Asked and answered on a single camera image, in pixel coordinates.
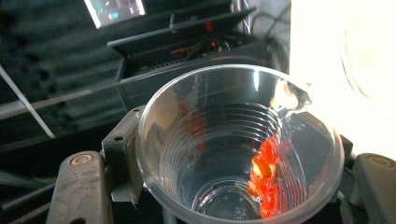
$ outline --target cable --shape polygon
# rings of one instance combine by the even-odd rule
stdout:
[[[37,114],[37,111],[32,107],[32,105],[29,103],[29,101],[26,99],[26,97],[23,95],[21,90],[17,87],[17,85],[14,83],[14,81],[11,79],[11,77],[7,74],[7,72],[4,70],[3,66],[0,65],[0,76],[4,79],[4,81],[8,84],[8,86],[17,94],[18,98],[22,101],[22,103],[26,106],[26,108],[29,110],[29,112],[33,115],[35,120],[38,122],[38,124],[41,126],[41,128],[46,132],[46,134],[50,138],[55,138],[55,134],[50,130],[49,126],[47,126],[46,122]]]

